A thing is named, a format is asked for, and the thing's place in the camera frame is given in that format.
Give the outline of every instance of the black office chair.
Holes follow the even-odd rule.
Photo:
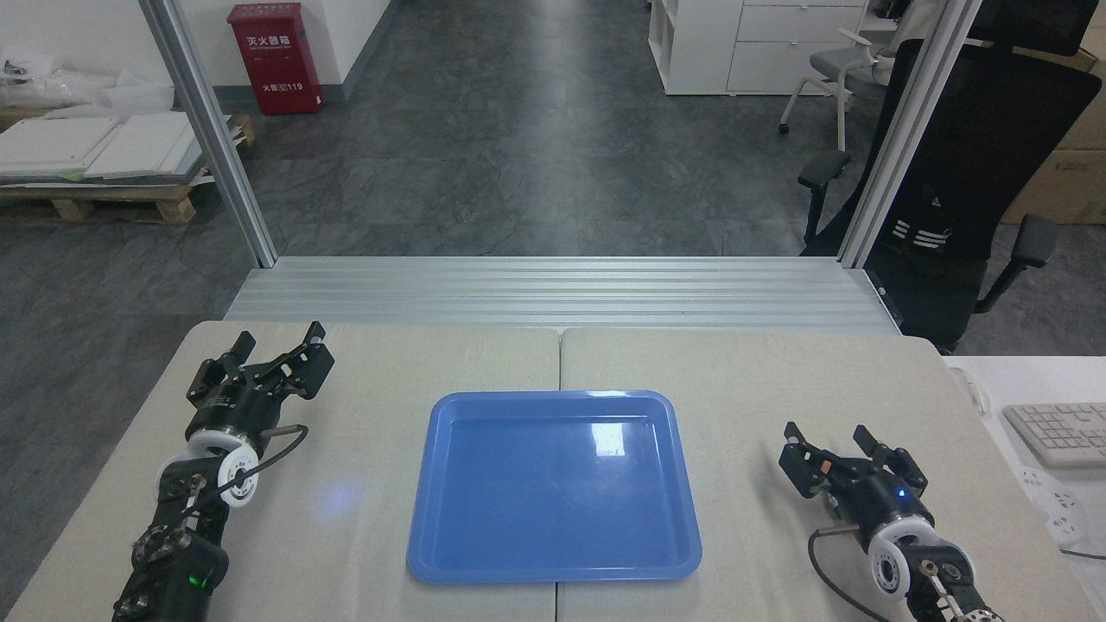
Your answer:
[[[820,154],[800,175],[812,195],[802,255],[837,253],[920,46],[915,40],[899,49],[860,182],[816,235],[828,184],[848,155]],[[1102,85],[1094,75],[1005,48],[961,49],[865,263],[901,315],[902,334],[926,338],[947,352],[956,349],[972,313],[990,310],[1014,277],[1044,266],[1052,255],[1055,225],[1026,216],[1010,263],[977,300],[999,219]]]

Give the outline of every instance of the white cabinet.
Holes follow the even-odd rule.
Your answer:
[[[669,95],[791,94],[810,55],[846,48],[866,0],[654,0],[649,45]]]
[[[733,48],[726,90],[732,93],[787,93],[812,73],[811,54],[841,43],[743,43]]]

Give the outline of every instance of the white wall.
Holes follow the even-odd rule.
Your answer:
[[[389,0],[325,0],[325,2],[326,25],[334,49],[334,60],[344,80],[365,46],[368,35],[379,23],[384,10],[388,8]],[[312,46],[311,51],[314,53],[315,48]]]
[[[249,84],[227,23],[233,0],[179,0],[208,77]],[[319,81],[341,84],[389,0],[301,0]],[[61,54],[79,71],[168,83],[168,73],[136,0],[0,0],[0,42]]]

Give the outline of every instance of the cable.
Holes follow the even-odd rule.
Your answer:
[[[1102,559],[1106,560],[1106,556],[1096,556],[1094,553],[1081,553],[1079,551],[1070,551],[1067,549],[1060,549],[1060,552],[1066,556],[1085,557],[1087,559]]]
[[[847,531],[838,531],[838,533],[846,533],[846,532]],[[842,600],[844,600],[848,604],[855,607],[860,613],[867,615],[868,618],[875,620],[876,622],[890,622],[890,620],[888,620],[888,619],[884,618],[883,615],[879,615],[875,611],[872,611],[870,609],[864,607],[863,604],[860,604],[860,602],[858,600],[856,600],[853,597],[851,597],[847,593],[845,593],[845,590],[842,590],[841,588],[838,588],[836,585],[836,583],[834,583],[833,581],[831,581],[830,578],[826,577],[826,573],[822,571],[822,567],[818,566],[818,560],[814,556],[814,540],[817,540],[818,538],[822,538],[823,536],[825,536],[825,533],[822,533],[822,531],[820,529],[815,529],[814,532],[811,533],[811,538],[808,540],[806,540],[806,554],[810,556],[810,558],[811,558],[811,566],[814,567],[814,572],[818,573],[818,579],[822,579],[822,582],[825,583],[826,585],[828,585],[830,589],[833,590],[833,593],[835,593],[838,597],[841,597]]]
[[[269,436],[269,437],[271,437],[271,436],[282,436],[284,434],[292,434],[293,432],[299,432],[300,435],[296,436],[295,438],[293,438],[292,442],[289,443],[286,447],[284,447],[280,452],[278,452],[276,455],[274,455],[273,457],[269,458],[268,460],[261,463],[260,465],[251,468],[250,470],[247,470],[246,473],[240,474],[234,479],[231,479],[230,481],[223,484],[222,486],[216,488],[215,490],[208,493],[207,495],[204,495],[202,497],[200,497],[199,499],[197,499],[196,502],[192,504],[191,507],[185,508],[180,512],[180,517],[181,518],[188,518],[189,516],[191,516],[192,514],[195,514],[196,510],[198,510],[199,508],[201,508],[201,507],[210,504],[211,501],[218,499],[219,495],[222,495],[223,493],[226,493],[227,490],[230,490],[231,488],[233,488],[236,486],[240,486],[243,481],[246,481],[250,477],[252,477],[252,476],[261,473],[262,470],[264,470],[264,469],[273,466],[281,458],[283,458],[284,456],[291,454],[296,447],[300,446],[300,443],[303,443],[303,439],[307,437],[307,426],[305,426],[303,424],[299,424],[299,423],[295,424],[295,425],[289,425],[289,426],[278,427],[278,428],[273,428],[273,429],[267,429],[267,431],[262,432],[261,433],[262,436]]]

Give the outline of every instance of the chair backrest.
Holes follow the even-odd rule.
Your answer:
[[[887,97],[852,212],[901,99],[921,41],[899,48]],[[994,228],[1018,193],[1094,99],[1088,73],[998,49],[964,45],[891,204],[883,238],[927,193],[956,219],[946,253],[990,257]]]
[[[937,13],[943,6],[945,0],[914,0],[910,2],[895,29],[891,42],[880,50],[879,55],[895,58],[895,54],[898,53],[898,46],[904,41],[925,39],[929,34],[933,20],[937,19]]]
[[[968,38],[1071,56],[1097,8],[1098,0],[983,0]]]

